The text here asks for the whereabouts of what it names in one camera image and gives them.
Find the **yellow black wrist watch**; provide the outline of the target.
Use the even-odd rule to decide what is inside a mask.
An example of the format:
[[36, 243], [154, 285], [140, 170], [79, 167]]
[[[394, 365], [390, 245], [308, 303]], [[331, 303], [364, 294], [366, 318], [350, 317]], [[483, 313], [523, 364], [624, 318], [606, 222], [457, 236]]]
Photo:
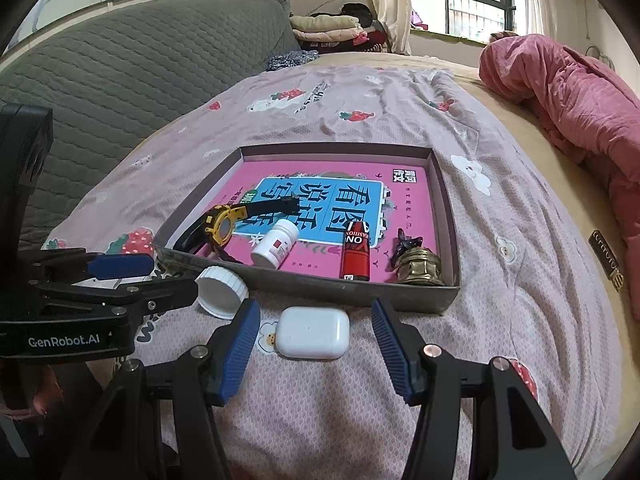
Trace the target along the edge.
[[263, 214], [297, 214], [299, 208], [296, 196], [256, 203], [218, 204], [206, 210], [180, 235], [174, 249], [195, 255], [201, 248], [208, 247], [219, 260], [239, 263], [224, 250], [238, 222]]

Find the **small white pill bottle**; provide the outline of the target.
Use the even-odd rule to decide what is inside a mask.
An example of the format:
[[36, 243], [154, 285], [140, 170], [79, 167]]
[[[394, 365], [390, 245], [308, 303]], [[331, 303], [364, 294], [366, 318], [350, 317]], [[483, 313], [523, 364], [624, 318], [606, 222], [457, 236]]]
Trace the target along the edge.
[[277, 221], [250, 253], [252, 263], [260, 268], [278, 270], [298, 237], [299, 229], [292, 221]]

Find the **brass metal ornament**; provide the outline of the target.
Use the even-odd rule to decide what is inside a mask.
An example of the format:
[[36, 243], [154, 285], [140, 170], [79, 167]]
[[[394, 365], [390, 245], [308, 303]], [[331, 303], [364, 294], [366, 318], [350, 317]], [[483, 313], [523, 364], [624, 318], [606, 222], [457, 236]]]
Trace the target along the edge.
[[401, 284], [444, 286], [442, 262], [428, 248], [416, 247], [405, 252], [396, 261], [397, 281]]

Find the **red black lighter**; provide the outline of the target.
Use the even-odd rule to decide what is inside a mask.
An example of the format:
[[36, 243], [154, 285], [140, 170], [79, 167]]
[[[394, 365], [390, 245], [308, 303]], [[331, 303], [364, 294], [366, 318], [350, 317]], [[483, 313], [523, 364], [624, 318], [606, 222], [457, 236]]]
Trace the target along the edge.
[[352, 221], [344, 233], [340, 277], [347, 281], [370, 281], [370, 242], [366, 222]]

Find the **white ribbed jar lid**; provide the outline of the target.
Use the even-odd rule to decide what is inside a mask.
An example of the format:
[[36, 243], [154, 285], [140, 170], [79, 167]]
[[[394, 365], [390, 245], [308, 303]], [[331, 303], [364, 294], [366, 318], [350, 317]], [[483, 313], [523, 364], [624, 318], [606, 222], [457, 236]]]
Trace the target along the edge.
[[209, 266], [196, 278], [198, 304], [214, 318], [232, 320], [248, 298], [247, 284], [222, 266]]

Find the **white earbuds case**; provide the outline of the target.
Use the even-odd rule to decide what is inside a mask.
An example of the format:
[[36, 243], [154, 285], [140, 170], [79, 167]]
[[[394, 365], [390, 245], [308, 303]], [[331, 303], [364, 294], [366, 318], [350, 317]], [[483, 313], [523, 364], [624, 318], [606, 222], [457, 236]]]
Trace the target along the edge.
[[328, 307], [289, 307], [278, 321], [274, 345], [294, 360], [336, 360], [349, 346], [347, 313]]

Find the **black hair claw clip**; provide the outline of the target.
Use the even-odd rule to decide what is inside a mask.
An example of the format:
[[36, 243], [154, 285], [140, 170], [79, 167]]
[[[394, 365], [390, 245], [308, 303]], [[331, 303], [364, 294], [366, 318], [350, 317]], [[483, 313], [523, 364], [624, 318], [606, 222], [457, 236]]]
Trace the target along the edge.
[[399, 228], [393, 255], [390, 256], [390, 267], [393, 269], [401, 256], [413, 248], [420, 248], [422, 243], [422, 236], [409, 236], [403, 229]]

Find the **pink strawberry bear bedsheet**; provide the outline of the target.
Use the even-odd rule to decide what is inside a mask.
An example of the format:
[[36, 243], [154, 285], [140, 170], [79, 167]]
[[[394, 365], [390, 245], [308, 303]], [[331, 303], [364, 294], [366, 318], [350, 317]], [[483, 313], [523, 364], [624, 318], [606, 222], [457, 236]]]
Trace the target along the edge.
[[[243, 145], [342, 142], [432, 148], [456, 224], [461, 289], [414, 314], [454, 356], [517, 360], [568, 459], [590, 469], [620, 417], [620, 336], [592, 251], [506, 127], [442, 70], [287, 68], [235, 84], [154, 133], [48, 236], [49, 247], [122, 248], [157, 231]], [[418, 413], [394, 393], [366, 309], [333, 362], [260, 350], [217, 416], [230, 460], [263, 479], [396, 479]]]

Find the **grey quilted headboard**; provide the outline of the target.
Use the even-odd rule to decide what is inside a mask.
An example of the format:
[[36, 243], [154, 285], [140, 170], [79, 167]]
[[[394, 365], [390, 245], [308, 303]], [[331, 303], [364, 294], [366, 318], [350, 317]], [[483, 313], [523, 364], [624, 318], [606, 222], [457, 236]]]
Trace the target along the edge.
[[1, 73], [3, 104], [53, 113], [20, 235], [40, 246], [140, 142], [297, 49], [290, 0], [154, 0], [83, 21]]

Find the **pink Chinese workbook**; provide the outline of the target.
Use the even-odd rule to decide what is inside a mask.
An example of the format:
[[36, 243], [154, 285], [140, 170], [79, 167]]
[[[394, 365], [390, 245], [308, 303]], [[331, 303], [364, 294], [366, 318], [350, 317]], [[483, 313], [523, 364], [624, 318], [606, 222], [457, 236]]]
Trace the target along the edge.
[[299, 237], [282, 271], [338, 278], [344, 231], [352, 221], [369, 227], [372, 282], [395, 281], [390, 256], [399, 228], [438, 251], [427, 170], [413, 162], [245, 159], [205, 206], [291, 195], [300, 200], [299, 213], [288, 217]]

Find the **black gold mattress label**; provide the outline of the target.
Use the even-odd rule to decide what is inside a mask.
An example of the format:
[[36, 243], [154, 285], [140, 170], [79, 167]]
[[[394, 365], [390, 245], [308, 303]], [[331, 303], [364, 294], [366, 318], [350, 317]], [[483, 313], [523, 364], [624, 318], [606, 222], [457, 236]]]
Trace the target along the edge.
[[594, 230], [589, 237], [589, 245], [596, 254], [603, 271], [614, 288], [620, 292], [624, 286], [625, 278], [620, 270], [620, 264], [612, 251], [608, 241], [599, 230]]

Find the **blue patterned folded cloth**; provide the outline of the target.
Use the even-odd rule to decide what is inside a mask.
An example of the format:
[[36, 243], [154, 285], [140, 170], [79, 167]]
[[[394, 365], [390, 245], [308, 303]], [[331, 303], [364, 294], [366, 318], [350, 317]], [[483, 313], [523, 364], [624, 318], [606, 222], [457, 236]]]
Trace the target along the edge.
[[275, 72], [284, 68], [305, 65], [315, 61], [317, 58], [320, 58], [317, 50], [293, 50], [283, 54], [271, 55], [266, 64], [266, 71]]

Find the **pink crumpled quilt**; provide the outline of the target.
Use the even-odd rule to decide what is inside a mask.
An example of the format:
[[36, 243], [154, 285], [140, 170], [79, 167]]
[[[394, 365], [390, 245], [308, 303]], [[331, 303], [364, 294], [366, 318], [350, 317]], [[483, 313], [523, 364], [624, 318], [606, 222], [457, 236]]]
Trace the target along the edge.
[[634, 316], [639, 315], [639, 98], [604, 63], [544, 35], [498, 39], [480, 54], [480, 79], [528, 107], [547, 140], [608, 191], [626, 244]]

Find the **stack of folded blankets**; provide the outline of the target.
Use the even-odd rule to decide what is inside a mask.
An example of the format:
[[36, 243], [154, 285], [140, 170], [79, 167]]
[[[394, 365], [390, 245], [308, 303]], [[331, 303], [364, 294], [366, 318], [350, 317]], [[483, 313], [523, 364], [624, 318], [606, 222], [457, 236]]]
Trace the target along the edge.
[[337, 14], [292, 14], [290, 24], [305, 51], [390, 52], [386, 26], [363, 3], [345, 3]]

